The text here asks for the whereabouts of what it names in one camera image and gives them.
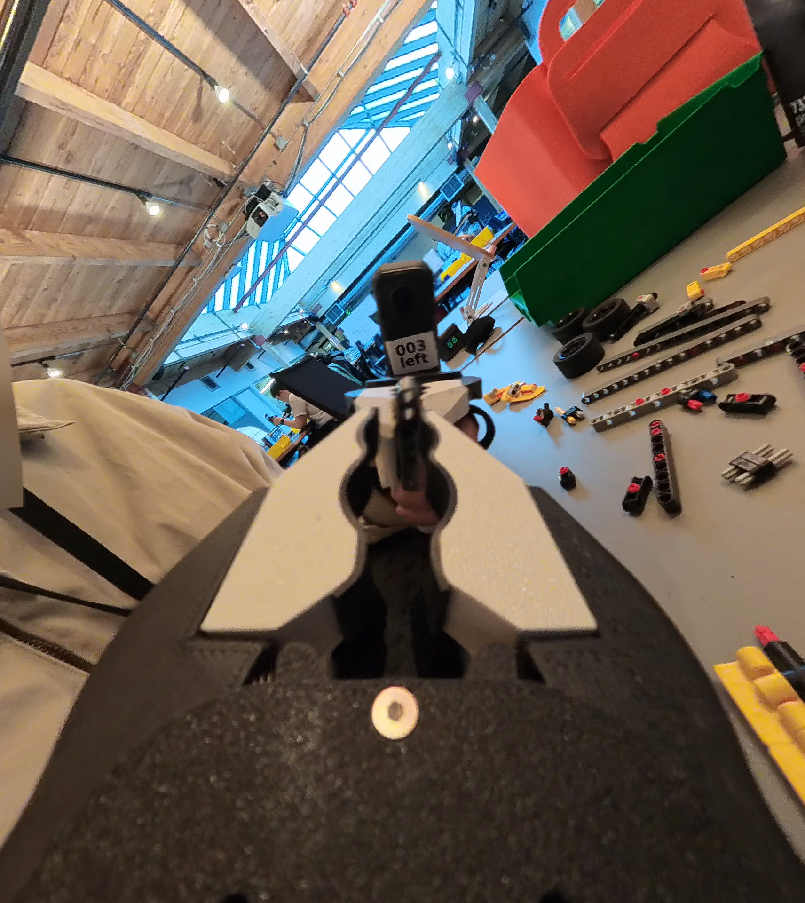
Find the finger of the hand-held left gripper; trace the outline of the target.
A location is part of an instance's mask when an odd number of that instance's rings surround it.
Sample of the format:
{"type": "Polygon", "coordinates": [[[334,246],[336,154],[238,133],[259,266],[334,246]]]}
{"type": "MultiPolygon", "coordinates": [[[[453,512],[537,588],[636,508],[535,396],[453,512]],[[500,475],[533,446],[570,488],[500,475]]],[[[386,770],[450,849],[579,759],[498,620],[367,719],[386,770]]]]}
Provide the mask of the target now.
{"type": "Polygon", "coordinates": [[[467,415],[465,386],[422,386],[422,412],[433,412],[449,423],[457,423],[467,415]]]}
{"type": "Polygon", "coordinates": [[[376,412],[380,425],[396,425],[398,392],[396,388],[364,388],[354,394],[353,415],[376,412]]]}

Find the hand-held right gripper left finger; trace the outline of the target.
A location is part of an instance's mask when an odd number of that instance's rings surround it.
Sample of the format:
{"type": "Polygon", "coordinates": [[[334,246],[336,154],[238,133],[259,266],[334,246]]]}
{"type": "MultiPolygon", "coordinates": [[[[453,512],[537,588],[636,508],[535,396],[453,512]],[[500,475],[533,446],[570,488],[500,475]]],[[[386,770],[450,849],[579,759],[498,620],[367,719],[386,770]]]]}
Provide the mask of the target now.
{"type": "Polygon", "coordinates": [[[357,413],[266,494],[199,625],[201,638],[310,647],[332,678],[382,669],[382,596],[347,493],[366,459],[357,413]]]}

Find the black frame grey pins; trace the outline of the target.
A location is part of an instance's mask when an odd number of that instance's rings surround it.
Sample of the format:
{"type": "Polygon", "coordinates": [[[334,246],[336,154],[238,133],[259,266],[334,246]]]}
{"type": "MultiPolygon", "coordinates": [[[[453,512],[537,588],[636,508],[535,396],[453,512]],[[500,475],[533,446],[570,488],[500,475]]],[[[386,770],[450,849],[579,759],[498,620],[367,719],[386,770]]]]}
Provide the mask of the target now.
{"type": "Polygon", "coordinates": [[[401,378],[393,387],[398,392],[396,425],[380,425],[377,418],[377,446],[374,463],[379,486],[390,490],[398,485],[415,487],[422,449],[421,383],[415,377],[401,378]]]}

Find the yellow toy car hood assembly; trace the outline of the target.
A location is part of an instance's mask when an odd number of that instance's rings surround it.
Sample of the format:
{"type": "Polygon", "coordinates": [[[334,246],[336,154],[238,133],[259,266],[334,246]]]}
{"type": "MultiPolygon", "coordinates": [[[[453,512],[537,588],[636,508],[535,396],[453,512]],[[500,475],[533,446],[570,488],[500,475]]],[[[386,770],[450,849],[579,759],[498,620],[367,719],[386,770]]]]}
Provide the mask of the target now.
{"type": "Polygon", "coordinates": [[[769,626],[714,673],[805,808],[805,657],[769,626]]]}

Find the grey desk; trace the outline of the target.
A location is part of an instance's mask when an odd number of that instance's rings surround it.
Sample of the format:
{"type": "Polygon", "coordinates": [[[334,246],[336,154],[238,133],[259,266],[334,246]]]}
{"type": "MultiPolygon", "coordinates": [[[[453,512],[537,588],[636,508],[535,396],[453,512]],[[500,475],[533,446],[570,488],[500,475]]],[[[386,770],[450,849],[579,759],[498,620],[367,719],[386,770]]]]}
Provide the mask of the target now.
{"type": "MultiPolygon", "coordinates": [[[[805,149],[758,183],[690,238],[636,277],[617,296],[634,301],[659,294],[661,310],[674,312],[685,300],[686,284],[704,265],[805,204],[805,149]]],[[[716,305],[760,296],[772,299],[763,327],[722,349],[674,368],[611,400],[585,407],[588,418],[633,397],[707,371],[717,358],[749,349],[805,326],[805,224],[735,265],[724,279],[709,283],[716,305]]],[[[485,290],[503,335],[463,370],[482,378],[485,388],[524,379],[544,385],[551,405],[580,404],[580,397],[615,375],[592,372],[569,382],[552,359],[558,345],[548,327],[521,318],[494,274],[485,290]]],[[[805,384],[787,355],[743,369],[728,391],[769,392],[777,407],[766,417],[734,417],[708,409],[670,409],[662,417],[671,433],[683,510],[671,517],[653,500],[638,518],[622,512],[629,478],[649,472],[646,426],[624,424],[597,435],[588,424],[574,429],[554,422],[545,434],[532,422],[530,405],[492,408],[497,437],[491,453],[527,483],[543,487],[606,547],[663,606],[702,661],[728,661],[754,639],[755,625],[770,626],[805,657],[805,384]],[[793,452],[793,462],[773,480],[750,491],[728,486],[720,472],[744,450],[770,443],[793,452]],[[559,469],[571,468],[574,491],[564,490],[559,469]]],[[[805,862],[805,810],[792,796],[768,754],[747,725],[730,715],[763,795],[805,862]]]]}

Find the person's left hand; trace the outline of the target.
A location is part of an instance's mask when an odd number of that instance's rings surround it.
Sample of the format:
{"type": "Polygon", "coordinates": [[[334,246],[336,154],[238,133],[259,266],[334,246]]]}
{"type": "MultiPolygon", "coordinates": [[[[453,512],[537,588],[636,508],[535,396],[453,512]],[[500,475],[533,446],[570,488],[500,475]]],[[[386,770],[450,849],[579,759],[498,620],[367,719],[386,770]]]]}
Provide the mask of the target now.
{"type": "MultiPolygon", "coordinates": [[[[455,426],[471,441],[478,443],[480,438],[480,426],[474,412],[469,412],[456,421],[455,426]]],[[[389,490],[389,497],[393,500],[396,513],[406,523],[415,526],[422,531],[430,533],[441,519],[441,516],[432,506],[428,498],[429,465],[423,461],[419,465],[415,487],[408,490],[403,485],[398,485],[389,490]]]]}

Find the black board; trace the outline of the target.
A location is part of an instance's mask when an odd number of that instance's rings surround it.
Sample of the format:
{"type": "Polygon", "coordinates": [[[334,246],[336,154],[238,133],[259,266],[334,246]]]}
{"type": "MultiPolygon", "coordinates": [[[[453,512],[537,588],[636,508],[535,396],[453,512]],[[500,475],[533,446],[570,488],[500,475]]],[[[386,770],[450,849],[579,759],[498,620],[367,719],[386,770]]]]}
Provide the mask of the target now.
{"type": "Polygon", "coordinates": [[[273,371],[269,376],[273,381],[280,380],[314,409],[312,413],[317,418],[317,427],[344,421],[350,407],[347,393],[363,388],[359,381],[312,356],[305,356],[298,363],[273,371]]]}

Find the black box green light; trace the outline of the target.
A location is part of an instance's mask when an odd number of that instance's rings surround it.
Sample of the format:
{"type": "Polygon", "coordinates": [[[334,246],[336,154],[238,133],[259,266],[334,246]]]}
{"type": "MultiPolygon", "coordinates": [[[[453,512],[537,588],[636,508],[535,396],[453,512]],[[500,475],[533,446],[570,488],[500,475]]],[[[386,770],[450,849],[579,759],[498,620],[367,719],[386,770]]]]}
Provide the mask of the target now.
{"type": "Polygon", "coordinates": [[[461,352],[476,355],[491,338],[495,328],[496,321],[490,315],[470,322],[465,331],[455,324],[449,325],[438,337],[440,360],[449,363],[461,352]]]}

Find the yellow table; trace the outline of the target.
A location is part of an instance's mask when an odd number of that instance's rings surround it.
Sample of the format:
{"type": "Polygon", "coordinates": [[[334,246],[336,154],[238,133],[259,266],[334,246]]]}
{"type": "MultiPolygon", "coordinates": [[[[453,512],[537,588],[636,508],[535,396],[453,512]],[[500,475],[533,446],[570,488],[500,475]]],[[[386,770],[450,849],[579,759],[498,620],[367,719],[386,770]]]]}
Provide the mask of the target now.
{"type": "Polygon", "coordinates": [[[452,278],[467,263],[493,261],[496,257],[494,237],[492,230],[483,228],[474,237],[454,234],[446,236],[444,241],[438,241],[438,250],[446,250],[445,263],[440,275],[441,282],[452,278]]]}

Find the skylight window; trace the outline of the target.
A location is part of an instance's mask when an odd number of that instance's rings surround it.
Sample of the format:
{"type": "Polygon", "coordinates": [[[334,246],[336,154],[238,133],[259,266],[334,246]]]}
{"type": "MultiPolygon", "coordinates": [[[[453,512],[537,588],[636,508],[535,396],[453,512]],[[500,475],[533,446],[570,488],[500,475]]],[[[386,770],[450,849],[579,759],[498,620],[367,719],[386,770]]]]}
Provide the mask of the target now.
{"type": "Polygon", "coordinates": [[[222,348],[250,336],[269,338],[299,310],[339,290],[335,277],[318,277],[315,265],[339,252],[343,217],[367,188],[391,174],[393,155],[442,94],[438,2],[409,29],[399,49],[363,90],[346,119],[317,144],[315,123],[305,132],[305,166],[292,170],[286,197],[292,219],[274,238],[246,243],[244,252],[206,298],[193,289],[171,333],[149,348],[161,362],[222,348]]]}

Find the ceiling mounted device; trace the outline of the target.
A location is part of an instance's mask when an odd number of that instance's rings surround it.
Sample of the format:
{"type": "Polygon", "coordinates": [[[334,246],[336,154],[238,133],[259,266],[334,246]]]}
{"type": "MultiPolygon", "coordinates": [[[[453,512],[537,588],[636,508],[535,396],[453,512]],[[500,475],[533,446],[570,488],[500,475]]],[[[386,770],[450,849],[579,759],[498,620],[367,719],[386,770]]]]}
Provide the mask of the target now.
{"type": "Polygon", "coordinates": [[[262,183],[254,190],[247,190],[242,206],[245,232],[251,239],[259,239],[268,221],[278,216],[283,209],[284,197],[268,183],[262,183]]]}

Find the light grey beam red pins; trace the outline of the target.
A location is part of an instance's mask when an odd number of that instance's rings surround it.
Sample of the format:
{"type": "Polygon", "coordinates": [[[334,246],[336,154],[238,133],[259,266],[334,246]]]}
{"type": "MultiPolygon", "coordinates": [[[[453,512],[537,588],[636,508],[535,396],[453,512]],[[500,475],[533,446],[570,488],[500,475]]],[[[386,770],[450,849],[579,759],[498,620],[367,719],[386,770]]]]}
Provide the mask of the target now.
{"type": "Polygon", "coordinates": [[[665,408],[682,403],[701,390],[724,387],[737,378],[738,368],[730,363],[722,363],[695,378],[661,389],[659,392],[640,398],[633,403],[601,414],[590,420],[593,430],[599,434],[625,423],[641,420],[645,415],[657,414],[665,408]]]}

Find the red plastic bin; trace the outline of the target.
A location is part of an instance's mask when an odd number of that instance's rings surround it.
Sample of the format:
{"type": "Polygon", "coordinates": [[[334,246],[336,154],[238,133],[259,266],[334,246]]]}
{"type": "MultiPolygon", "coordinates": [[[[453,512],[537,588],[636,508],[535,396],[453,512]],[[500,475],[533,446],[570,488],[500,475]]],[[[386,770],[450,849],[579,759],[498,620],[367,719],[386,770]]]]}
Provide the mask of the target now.
{"type": "Polygon", "coordinates": [[[742,1],[549,2],[541,62],[498,118],[478,179],[529,238],[673,111],[758,55],[742,1]]]}

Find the green plastic bin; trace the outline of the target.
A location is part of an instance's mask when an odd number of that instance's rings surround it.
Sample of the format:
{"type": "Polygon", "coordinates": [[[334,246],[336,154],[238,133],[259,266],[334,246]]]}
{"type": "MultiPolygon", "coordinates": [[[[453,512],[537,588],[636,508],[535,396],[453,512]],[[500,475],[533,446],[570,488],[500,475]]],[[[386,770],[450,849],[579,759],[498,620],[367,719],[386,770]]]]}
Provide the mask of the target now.
{"type": "Polygon", "coordinates": [[[786,159],[761,53],[662,119],[500,267],[535,325],[614,296],[786,159]]]}

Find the black beam assembly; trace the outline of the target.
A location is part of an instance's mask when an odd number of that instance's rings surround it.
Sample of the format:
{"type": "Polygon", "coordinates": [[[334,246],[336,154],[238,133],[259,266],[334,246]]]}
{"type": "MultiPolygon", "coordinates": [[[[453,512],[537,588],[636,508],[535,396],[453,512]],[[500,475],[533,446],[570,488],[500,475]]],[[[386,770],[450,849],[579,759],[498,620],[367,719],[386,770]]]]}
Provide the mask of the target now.
{"type": "Polygon", "coordinates": [[[689,329],[697,323],[742,307],[744,304],[745,302],[742,299],[717,307],[711,297],[704,296],[701,299],[690,302],[671,317],[639,332],[634,339],[634,347],[639,348],[645,344],[659,341],[668,335],[689,329]]]}

